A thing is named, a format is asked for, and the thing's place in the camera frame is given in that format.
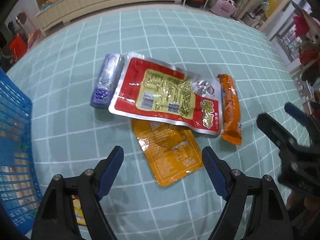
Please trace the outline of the orange sausage stick packet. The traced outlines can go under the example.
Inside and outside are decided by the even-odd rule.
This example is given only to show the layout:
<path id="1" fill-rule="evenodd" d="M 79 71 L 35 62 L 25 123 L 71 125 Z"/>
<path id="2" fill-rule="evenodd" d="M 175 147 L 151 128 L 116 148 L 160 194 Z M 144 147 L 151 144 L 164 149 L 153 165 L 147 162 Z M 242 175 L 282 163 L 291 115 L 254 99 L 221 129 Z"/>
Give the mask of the orange sausage stick packet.
<path id="1" fill-rule="evenodd" d="M 221 137 L 223 140 L 240 146 L 241 135 L 241 109 L 236 86 L 233 78 L 228 74 L 219 74 L 222 99 L 223 99 L 223 129 Z"/>

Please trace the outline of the orange yellow sauce pouch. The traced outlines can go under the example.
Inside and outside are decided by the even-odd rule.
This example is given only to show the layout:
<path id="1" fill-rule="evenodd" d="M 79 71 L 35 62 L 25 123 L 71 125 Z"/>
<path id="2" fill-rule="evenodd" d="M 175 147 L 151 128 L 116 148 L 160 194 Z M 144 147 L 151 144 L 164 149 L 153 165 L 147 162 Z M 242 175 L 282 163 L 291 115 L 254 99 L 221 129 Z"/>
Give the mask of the orange yellow sauce pouch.
<path id="1" fill-rule="evenodd" d="M 131 125 L 158 185 L 169 186 L 203 167 L 190 129 L 138 119 L 132 119 Z"/>

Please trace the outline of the black bag on floor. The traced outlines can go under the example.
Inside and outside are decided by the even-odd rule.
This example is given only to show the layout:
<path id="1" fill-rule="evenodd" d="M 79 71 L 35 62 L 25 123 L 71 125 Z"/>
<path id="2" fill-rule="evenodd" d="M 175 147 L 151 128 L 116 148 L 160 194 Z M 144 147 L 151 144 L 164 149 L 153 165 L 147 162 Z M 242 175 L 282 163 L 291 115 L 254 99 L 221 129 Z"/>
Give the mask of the black bag on floor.
<path id="1" fill-rule="evenodd" d="M 1 48 L 1 68 L 6 73 L 12 66 L 13 54 L 8 45 Z"/>

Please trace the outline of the pink tote bag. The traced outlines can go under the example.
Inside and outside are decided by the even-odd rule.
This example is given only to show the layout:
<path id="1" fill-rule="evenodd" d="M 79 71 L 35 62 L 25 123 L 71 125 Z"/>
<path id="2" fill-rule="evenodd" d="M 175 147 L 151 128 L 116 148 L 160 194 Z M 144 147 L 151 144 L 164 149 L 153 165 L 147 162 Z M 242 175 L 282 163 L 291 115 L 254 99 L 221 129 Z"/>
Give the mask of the pink tote bag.
<path id="1" fill-rule="evenodd" d="M 217 0 L 210 11 L 217 16 L 230 18 L 236 11 L 236 3 L 233 0 Z"/>

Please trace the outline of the large red silver snack bag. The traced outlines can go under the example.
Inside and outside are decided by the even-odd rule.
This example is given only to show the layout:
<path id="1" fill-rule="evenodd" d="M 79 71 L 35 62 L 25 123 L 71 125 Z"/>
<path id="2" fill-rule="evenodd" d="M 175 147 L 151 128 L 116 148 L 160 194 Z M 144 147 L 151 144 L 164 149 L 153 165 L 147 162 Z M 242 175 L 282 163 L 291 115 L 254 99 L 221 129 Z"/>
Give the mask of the large red silver snack bag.
<path id="1" fill-rule="evenodd" d="M 215 137 L 223 125 L 218 79 L 133 52 L 124 57 L 108 110 L 128 118 L 185 126 Z"/>

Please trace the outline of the purple Doublemint gum box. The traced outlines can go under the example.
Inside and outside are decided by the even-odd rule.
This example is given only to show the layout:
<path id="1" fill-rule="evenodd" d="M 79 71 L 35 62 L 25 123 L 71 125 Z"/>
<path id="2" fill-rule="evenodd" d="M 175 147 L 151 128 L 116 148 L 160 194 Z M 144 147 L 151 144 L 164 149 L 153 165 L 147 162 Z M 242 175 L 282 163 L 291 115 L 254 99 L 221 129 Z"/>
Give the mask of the purple Doublemint gum box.
<path id="1" fill-rule="evenodd" d="M 90 105 L 97 109 L 107 109 L 115 93 L 124 67 L 122 54 L 107 54 L 97 77 Z"/>

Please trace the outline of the arched floor mirror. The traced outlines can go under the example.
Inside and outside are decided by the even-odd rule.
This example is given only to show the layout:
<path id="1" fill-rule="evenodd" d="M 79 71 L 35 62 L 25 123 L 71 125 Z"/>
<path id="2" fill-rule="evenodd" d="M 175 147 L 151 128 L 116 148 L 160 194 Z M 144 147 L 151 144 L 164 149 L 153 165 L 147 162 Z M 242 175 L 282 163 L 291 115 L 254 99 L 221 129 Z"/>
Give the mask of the arched floor mirror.
<path id="1" fill-rule="evenodd" d="M 263 33 L 276 26 L 291 0 L 238 0 L 233 17 Z"/>

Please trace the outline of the blue plastic basket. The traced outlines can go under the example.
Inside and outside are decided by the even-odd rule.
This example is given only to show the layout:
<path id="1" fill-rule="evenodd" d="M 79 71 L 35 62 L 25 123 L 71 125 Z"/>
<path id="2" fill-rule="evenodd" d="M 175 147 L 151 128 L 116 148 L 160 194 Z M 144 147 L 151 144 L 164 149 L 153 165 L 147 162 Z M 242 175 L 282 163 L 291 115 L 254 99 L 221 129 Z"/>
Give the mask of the blue plastic basket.
<path id="1" fill-rule="evenodd" d="M 22 235 L 42 200 L 31 143 L 31 100 L 1 72 L 1 208 Z"/>

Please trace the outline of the plate of oranges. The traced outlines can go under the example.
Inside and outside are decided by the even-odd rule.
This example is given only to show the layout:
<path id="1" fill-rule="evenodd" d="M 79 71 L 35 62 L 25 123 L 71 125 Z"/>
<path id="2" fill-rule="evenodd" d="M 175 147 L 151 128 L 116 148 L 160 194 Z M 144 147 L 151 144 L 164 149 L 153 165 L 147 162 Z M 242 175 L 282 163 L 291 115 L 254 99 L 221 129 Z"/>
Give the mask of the plate of oranges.
<path id="1" fill-rule="evenodd" d="M 41 9 L 44 9 L 52 4 L 54 0 L 47 0 L 45 3 L 41 5 Z"/>

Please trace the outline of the clothes drying rack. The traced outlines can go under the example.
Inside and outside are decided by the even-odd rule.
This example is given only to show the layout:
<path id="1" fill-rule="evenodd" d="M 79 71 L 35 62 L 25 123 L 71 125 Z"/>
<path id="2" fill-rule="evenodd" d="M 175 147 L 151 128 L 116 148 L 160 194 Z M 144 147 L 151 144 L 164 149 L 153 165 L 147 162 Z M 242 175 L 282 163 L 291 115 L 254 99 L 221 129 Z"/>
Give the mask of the clothes drying rack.
<path id="1" fill-rule="evenodd" d="M 294 82 L 304 111 L 315 113 L 319 104 L 319 21 L 308 3 L 293 0 L 268 33 Z"/>

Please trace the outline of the broom and dustpan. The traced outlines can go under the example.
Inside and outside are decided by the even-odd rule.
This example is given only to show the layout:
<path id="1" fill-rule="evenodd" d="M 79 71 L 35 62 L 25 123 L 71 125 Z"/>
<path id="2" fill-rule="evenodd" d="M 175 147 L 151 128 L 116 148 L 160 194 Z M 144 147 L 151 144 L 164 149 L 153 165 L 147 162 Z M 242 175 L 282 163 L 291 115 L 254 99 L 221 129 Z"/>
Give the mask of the broom and dustpan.
<path id="1" fill-rule="evenodd" d="M 29 20 L 25 12 L 20 12 L 16 16 L 16 23 L 20 28 L 19 34 L 22 35 L 28 49 L 31 49 L 42 35 L 40 29 L 36 29 L 35 25 Z"/>

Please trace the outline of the red paper bag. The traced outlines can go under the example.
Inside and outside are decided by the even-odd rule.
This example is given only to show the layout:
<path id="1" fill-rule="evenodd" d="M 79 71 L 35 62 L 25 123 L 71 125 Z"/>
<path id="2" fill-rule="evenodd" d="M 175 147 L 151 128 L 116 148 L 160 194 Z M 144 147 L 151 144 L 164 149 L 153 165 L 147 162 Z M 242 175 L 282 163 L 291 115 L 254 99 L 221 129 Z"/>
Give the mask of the red paper bag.
<path id="1" fill-rule="evenodd" d="M 14 61 L 17 62 L 26 54 L 28 45 L 19 34 L 16 34 L 14 39 L 9 43 L 9 49 L 13 54 Z"/>

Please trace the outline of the purple yellow chip bag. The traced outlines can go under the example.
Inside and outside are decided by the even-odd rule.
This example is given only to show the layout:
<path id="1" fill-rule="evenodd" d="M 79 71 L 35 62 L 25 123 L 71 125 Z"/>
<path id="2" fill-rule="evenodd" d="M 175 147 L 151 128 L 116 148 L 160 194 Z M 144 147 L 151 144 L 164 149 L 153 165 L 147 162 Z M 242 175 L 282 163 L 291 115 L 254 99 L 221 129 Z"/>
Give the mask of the purple yellow chip bag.
<path id="1" fill-rule="evenodd" d="M 80 198 L 76 195 L 72 195 L 74 213 L 78 225 L 86 226 L 86 221 L 81 208 Z"/>

